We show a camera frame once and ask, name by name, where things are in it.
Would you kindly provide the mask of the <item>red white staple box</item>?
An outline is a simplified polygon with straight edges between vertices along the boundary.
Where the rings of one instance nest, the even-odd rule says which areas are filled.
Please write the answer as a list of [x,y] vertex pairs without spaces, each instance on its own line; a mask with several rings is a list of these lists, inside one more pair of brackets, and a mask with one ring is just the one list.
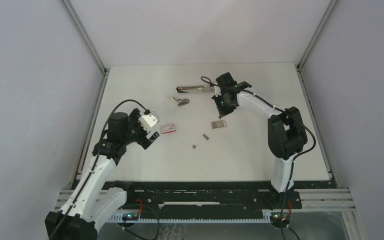
[[176,132],[176,125],[174,123],[162,125],[160,131],[162,134],[174,133]]

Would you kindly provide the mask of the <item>staple box tray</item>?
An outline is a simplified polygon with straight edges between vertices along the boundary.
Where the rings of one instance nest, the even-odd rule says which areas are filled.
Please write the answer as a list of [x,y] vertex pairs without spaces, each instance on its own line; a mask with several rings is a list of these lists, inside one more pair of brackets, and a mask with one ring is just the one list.
[[212,129],[225,128],[227,126],[225,120],[216,120],[211,122]]

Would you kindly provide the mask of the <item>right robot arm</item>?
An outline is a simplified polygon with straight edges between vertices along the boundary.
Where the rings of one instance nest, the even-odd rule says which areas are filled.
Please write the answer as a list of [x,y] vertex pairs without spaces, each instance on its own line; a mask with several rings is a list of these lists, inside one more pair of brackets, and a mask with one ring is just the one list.
[[309,130],[303,124],[300,110],[294,106],[278,107],[259,96],[248,82],[236,82],[229,72],[217,77],[215,82],[209,80],[208,84],[214,89],[212,99],[220,118],[239,107],[267,118],[267,145],[275,158],[271,178],[275,191],[269,194],[269,203],[282,208],[289,201],[286,191],[294,185],[293,162],[308,143]]

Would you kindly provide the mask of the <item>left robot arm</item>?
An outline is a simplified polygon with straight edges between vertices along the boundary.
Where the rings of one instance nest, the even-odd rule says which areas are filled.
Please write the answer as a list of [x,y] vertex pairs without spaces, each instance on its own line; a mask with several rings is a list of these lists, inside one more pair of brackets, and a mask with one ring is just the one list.
[[135,108],[130,114],[110,114],[80,182],[62,207],[45,218],[50,240],[95,240],[118,208],[135,205],[136,194],[123,186],[111,187],[102,200],[98,196],[128,145],[137,143],[146,150],[160,136],[156,131],[148,137],[159,121],[158,115],[148,109],[144,113]]

